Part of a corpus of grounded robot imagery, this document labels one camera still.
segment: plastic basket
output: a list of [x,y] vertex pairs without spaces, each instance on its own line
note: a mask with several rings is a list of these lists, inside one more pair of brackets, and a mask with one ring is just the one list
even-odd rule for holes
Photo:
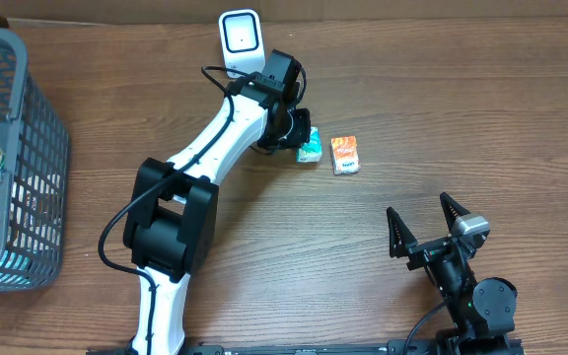
[[28,73],[26,47],[0,30],[0,292],[53,282],[62,268],[69,133]]

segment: orange packet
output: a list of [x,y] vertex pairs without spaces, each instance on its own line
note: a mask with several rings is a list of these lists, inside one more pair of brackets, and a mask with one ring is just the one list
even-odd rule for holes
[[354,174],[361,169],[359,154],[356,151],[356,137],[332,138],[330,146],[335,175]]

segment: robotic arm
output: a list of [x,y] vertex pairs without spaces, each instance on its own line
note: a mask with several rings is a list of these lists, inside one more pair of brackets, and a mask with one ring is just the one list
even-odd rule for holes
[[[132,200],[162,179],[174,182],[141,200],[126,220],[124,245],[132,249],[138,270],[156,285],[156,292],[151,292],[149,280],[140,276],[139,328],[128,353],[178,354],[184,341],[182,315],[189,278],[202,265],[214,237],[218,185],[243,151],[253,143],[274,151],[309,141],[310,113],[295,109],[301,99],[300,71],[304,74],[292,56],[273,50],[262,73],[230,83],[220,111],[187,148],[165,163],[148,159],[140,167]],[[183,214],[160,207],[160,198],[183,203]]]

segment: small package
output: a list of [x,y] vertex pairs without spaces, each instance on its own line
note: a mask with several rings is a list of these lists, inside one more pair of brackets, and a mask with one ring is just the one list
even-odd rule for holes
[[311,140],[297,150],[297,163],[315,163],[321,159],[320,131],[311,127]]
[[356,151],[356,137],[332,138],[332,163],[334,174],[354,174],[359,171],[359,154]]

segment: wooden table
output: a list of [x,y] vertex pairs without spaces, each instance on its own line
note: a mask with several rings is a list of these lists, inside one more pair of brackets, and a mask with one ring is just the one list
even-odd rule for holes
[[[191,339],[222,345],[384,342],[439,302],[390,259],[385,209],[421,241],[446,233],[438,195],[492,233],[478,279],[519,289],[529,354],[568,354],[568,18],[264,24],[266,48],[307,68],[303,102],[326,152],[247,151],[221,187],[216,240],[189,288]],[[105,267],[101,229],[148,157],[180,151],[220,107],[199,68],[215,25],[22,30],[30,69],[73,139],[64,266],[40,291],[0,294],[0,354],[81,354],[133,336],[138,280]],[[330,137],[362,170],[336,177]],[[129,263],[120,225],[110,258]],[[442,312],[420,336],[450,326]]]

